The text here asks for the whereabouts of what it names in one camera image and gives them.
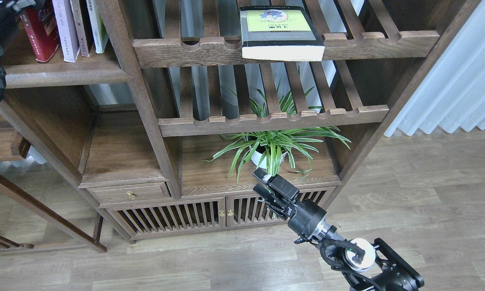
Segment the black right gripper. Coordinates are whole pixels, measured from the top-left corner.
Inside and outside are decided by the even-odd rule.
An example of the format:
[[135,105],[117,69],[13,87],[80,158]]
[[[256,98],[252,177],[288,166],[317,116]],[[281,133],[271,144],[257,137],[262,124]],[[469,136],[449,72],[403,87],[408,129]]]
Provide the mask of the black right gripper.
[[323,208],[309,199],[297,200],[298,188],[280,175],[272,176],[257,168],[253,176],[261,182],[253,187],[253,191],[274,214],[283,220],[289,219],[287,225],[300,236],[300,241],[324,239],[328,224],[325,222],[327,212]]

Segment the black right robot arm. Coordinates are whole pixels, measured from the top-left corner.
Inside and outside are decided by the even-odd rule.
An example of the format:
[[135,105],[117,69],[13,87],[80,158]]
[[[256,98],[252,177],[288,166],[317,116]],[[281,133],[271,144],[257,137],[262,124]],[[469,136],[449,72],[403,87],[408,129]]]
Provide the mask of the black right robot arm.
[[295,243],[314,245],[331,269],[343,274],[351,291],[417,291],[424,286],[422,276],[382,239],[344,239],[325,222],[327,212],[312,200],[300,201],[298,188],[283,177],[260,168],[253,175],[260,181],[254,192],[288,221],[299,236]]

